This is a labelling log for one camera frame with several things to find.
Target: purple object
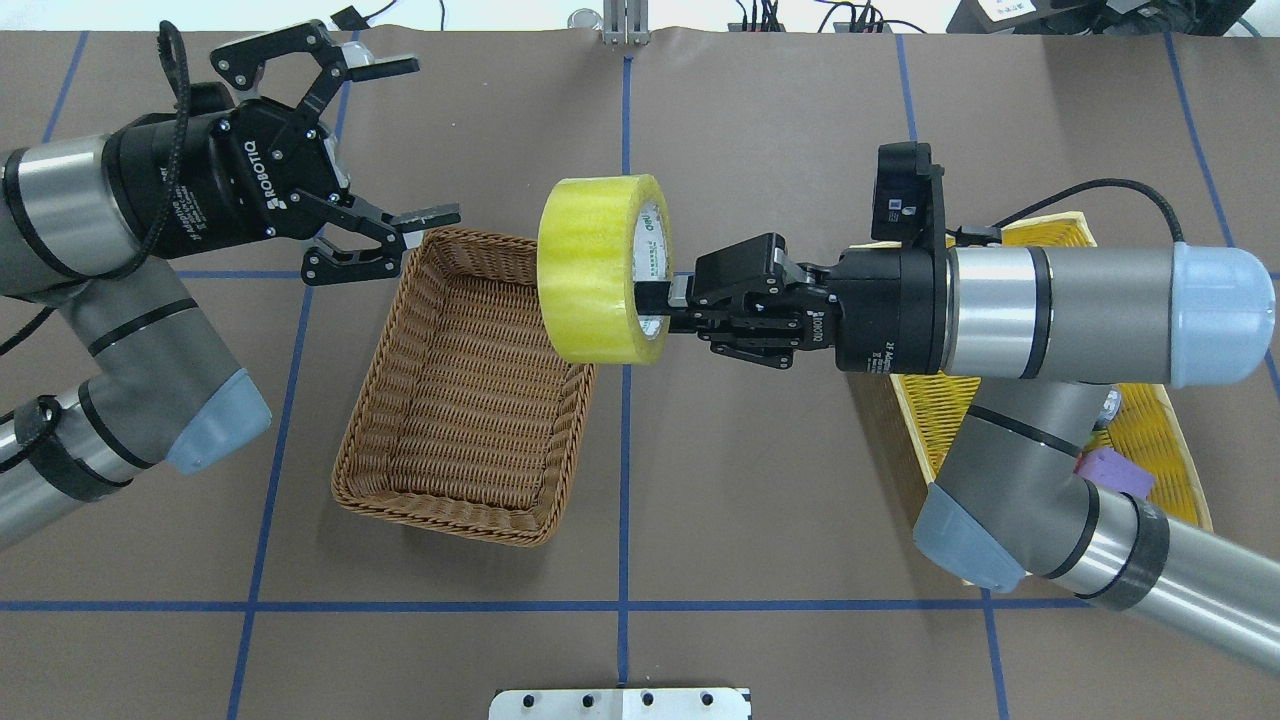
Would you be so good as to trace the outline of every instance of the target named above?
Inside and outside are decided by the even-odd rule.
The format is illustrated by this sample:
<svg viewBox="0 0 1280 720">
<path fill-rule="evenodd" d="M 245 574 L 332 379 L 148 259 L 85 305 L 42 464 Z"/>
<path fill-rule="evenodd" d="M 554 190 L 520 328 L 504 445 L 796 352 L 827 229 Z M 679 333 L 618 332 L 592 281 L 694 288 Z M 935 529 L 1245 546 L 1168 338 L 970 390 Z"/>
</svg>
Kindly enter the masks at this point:
<svg viewBox="0 0 1280 720">
<path fill-rule="evenodd" d="M 1156 487 L 1156 475 L 1110 447 L 1085 454 L 1075 474 L 1116 492 L 1146 498 Z"/>
</svg>

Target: blue tape line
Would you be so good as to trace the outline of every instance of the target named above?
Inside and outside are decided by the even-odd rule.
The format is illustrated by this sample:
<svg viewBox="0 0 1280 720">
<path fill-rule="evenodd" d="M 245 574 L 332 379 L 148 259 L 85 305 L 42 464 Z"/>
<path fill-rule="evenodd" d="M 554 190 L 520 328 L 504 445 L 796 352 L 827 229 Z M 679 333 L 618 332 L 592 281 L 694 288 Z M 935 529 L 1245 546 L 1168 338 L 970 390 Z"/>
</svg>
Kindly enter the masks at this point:
<svg viewBox="0 0 1280 720">
<path fill-rule="evenodd" d="M 987 651 L 991 653 L 991 679 L 996 685 L 996 711 L 1000 720 L 1009 720 L 1009 693 L 1005 692 L 1005 664 L 1000 659 L 1000 637 L 996 633 L 996 609 L 991 591 L 982 591 L 982 616 L 987 623 Z"/>
<path fill-rule="evenodd" d="M 911 73 L 906 69 L 906 45 L 901 35 L 895 35 L 893 41 L 897 44 L 897 74 L 902 79 L 902 104 L 906 106 L 906 132 L 911 142 L 916 142 L 919 136 L 915 133 L 915 104 L 911 101 Z"/>
<path fill-rule="evenodd" d="M 631 601 L 631 365 L 622 368 L 622 438 L 618 483 L 618 684 L 627 683 Z"/>
<path fill-rule="evenodd" d="M 980 610 L 978 600 L 637 600 L 632 612 L 861 612 Z"/>
<path fill-rule="evenodd" d="M 1271 373 L 1271 388 L 1276 391 L 1276 400 L 1280 400 L 1280 373 L 1276 372 L 1276 359 L 1271 351 L 1266 355 L 1267 372 Z"/>
<path fill-rule="evenodd" d="M 247 602 L 154 600 L 6 600 L 0 612 L 243 612 Z"/>
<path fill-rule="evenodd" d="M 241 626 L 239 652 L 236 653 L 236 674 L 232 676 L 232 693 L 227 701 L 227 720 L 236 720 L 239 714 L 241 692 L 244 689 L 244 669 L 248 665 L 248 646 L 253 638 L 253 610 L 244 612 L 244 624 Z"/>
<path fill-rule="evenodd" d="M 297 270 L 178 270 L 186 281 L 296 281 Z"/>
<path fill-rule="evenodd" d="M 982 600 L 641 600 L 628 612 L 884 612 L 934 610 L 1088 610 L 1075 598 Z M 168 601 L 168 600 L 6 600 L 0 612 L 617 612 L 613 600 L 549 601 Z"/>
<path fill-rule="evenodd" d="M 257 612 L 364 612 L 364 614 L 456 614 L 456 612 L 616 612 L 612 600 L 548 600 L 548 601 L 371 601 L 371 602 L 259 602 Z"/>
<path fill-rule="evenodd" d="M 1196 150 L 1196 160 L 1201 165 L 1201 174 L 1204 176 L 1204 184 L 1208 187 L 1208 197 L 1213 202 L 1213 211 L 1217 213 L 1217 224 L 1222 229 L 1222 238 L 1228 247 L 1235 247 L 1235 237 L 1231 236 L 1231 225 L 1226 223 L 1226 213 L 1222 210 L 1222 200 L 1217 195 L 1217 184 L 1213 182 L 1213 173 L 1208 169 L 1208 160 L 1204 158 L 1204 149 L 1199 142 L 1199 132 L 1196 129 L 1196 118 L 1192 117 L 1192 104 L 1187 100 L 1187 86 L 1183 83 L 1183 70 L 1178 64 L 1178 50 L 1174 49 L 1174 36 L 1165 33 L 1165 51 L 1169 54 L 1169 67 L 1174 70 L 1174 83 L 1178 86 L 1178 99 L 1183 104 L 1183 118 L 1187 120 L 1187 132 L 1192 136 L 1192 147 Z"/>
<path fill-rule="evenodd" d="M 280 487 L 280 470 L 284 466 L 284 448 L 289 438 L 289 421 L 293 419 L 293 398 L 298 386 L 298 369 L 302 365 L 302 348 L 307 338 L 307 320 L 311 315 L 312 288 L 302 292 L 302 310 L 298 313 L 298 331 L 293 340 L 293 359 L 289 363 L 289 380 L 284 388 L 284 405 L 280 409 L 280 429 L 275 439 L 275 457 L 271 460 L 271 477 L 266 486 L 266 502 L 262 503 L 262 525 L 257 536 L 257 552 L 253 556 L 253 574 L 248 585 L 248 606 L 244 610 L 244 625 L 241 630 L 239 651 L 236 653 L 236 674 L 232 679 L 230 700 L 227 702 L 227 719 L 236 720 L 239 711 L 241 691 L 244 685 L 244 669 L 248 665 L 248 651 L 253 638 L 253 615 L 256 612 L 259 591 L 262 587 L 262 569 L 266 565 L 266 548 L 271 537 L 271 519 L 275 514 L 275 497 Z"/>
<path fill-rule="evenodd" d="M 631 174 L 631 64 L 622 58 L 622 174 Z M 618 439 L 618 684 L 630 675 L 631 600 L 631 365 L 622 368 L 622 423 Z"/>
<path fill-rule="evenodd" d="M 631 55 L 622 58 L 622 174 L 631 174 Z"/>
<path fill-rule="evenodd" d="M 49 115 L 49 124 L 45 126 L 45 135 L 40 138 L 40 142 L 49 142 L 54 138 L 54 128 L 58 127 L 58 118 L 63 114 L 63 104 L 67 102 L 67 95 L 72 90 L 72 78 L 76 77 L 76 70 L 79 69 L 79 60 L 84 55 L 86 44 L 88 44 L 87 29 L 81 33 L 79 41 L 76 42 L 76 51 L 72 53 L 72 64 L 67 68 L 67 77 L 63 78 L 63 88 L 58 91 L 54 111 Z"/>
</svg>

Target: robotic arm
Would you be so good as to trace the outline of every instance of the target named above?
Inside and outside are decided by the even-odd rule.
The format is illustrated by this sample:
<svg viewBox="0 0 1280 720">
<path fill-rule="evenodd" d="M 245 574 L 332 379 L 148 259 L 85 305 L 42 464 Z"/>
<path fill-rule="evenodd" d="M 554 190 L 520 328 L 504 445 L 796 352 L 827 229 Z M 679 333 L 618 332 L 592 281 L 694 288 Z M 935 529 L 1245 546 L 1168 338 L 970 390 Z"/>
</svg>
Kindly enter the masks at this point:
<svg viewBox="0 0 1280 720">
<path fill-rule="evenodd" d="M 881 243 L 828 268 L 763 234 L 636 283 L 636 305 L 778 369 L 831 347 L 846 372 L 983 377 L 916 520 L 925 556 L 997 592 L 1030 571 L 1280 673 L 1280 564 L 1073 474 L 1111 383 L 1225 384 L 1261 363 L 1267 270 L 1181 242 L 1158 195 L 1172 247 L 1000 247 L 998 229 L 963 227 L 947 249 L 941 177 L 927 145 L 883 146 Z"/>
<path fill-rule="evenodd" d="M 212 51 L 237 102 L 221 83 L 188 91 L 180 37 L 166 26 L 177 114 L 19 149 L 3 167 L 0 292 L 56 307 L 102 374 L 0 419 L 0 548 L 161 460 L 204 469 L 270 424 L 165 259 L 291 237 L 307 243 L 307 284 L 392 278 L 426 229 L 460 219 L 457 205 L 392 215 L 353 195 L 320 122 L 343 83 L 415 72 L 415 58 L 375 59 L 311 20 Z M 266 61 L 291 53 L 320 67 L 296 108 L 256 92 Z M 376 246 L 338 249 L 316 236 L 326 223 Z"/>
</svg>

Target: brown table surface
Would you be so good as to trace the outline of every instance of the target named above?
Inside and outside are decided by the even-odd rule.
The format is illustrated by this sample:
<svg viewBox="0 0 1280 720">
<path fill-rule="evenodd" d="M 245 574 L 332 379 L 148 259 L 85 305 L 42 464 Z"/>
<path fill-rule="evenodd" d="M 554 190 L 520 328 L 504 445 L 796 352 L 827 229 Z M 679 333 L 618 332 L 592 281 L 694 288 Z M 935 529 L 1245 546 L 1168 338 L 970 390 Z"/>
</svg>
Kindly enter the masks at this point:
<svg viewBox="0 0 1280 720">
<path fill-rule="evenodd" d="M 234 36 L 191 35 L 196 79 Z M 353 87 L 340 156 L 388 209 L 460 201 L 536 232 L 564 177 L 653 173 L 677 264 L 777 231 L 867 238 L 876 149 L 918 136 L 951 223 L 1069 184 L 1157 186 L 1192 242 L 1260 255 L 1280 187 L 1280 42 L 658 31 L 367 32 L 416 76 Z M 0 147 L 172 104 L 151 33 L 0 33 Z M 297 97 L 310 61 L 269 68 Z M 1100 243 L 1169 242 L 1094 191 Z M 484 717 L 500 688 L 730 684 L 756 717 L 1271 717 L 1280 684 L 1028 580 L 995 598 L 922 559 L 829 354 L 787 373 L 672 338 L 602 368 L 559 533 L 517 550 L 361 518 L 329 474 L 392 282 L 307 290 L 291 241 L 175 263 L 275 414 L 0 556 L 0 716 Z M 32 309 L 0 304 L 8 336 Z M 1275 351 L 1280 346 L 1272 346 Z M 0 360 L 0 409 L 95 373 L 60 320 Z M 1280 556 L 1280 380 L 1172 392 L 1217 532 Z"/>
</svg>

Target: tape roll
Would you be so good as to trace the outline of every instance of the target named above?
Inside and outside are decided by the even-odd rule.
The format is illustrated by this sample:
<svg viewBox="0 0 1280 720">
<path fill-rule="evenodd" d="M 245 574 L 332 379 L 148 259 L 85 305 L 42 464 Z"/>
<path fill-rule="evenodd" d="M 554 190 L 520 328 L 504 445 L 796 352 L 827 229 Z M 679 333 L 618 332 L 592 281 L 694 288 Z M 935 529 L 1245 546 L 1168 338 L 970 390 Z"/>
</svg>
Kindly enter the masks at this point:
<svg viewBox="0 0 1280 720">
<path fill-rule="evenodd" d="M 635 283 L 672 279 L 669 228 L 653 176 L 556 184 L 538 228 L 538 300 L 561 357 L 658 360 L 668 319 L 636 311 Z"/>
</svg>

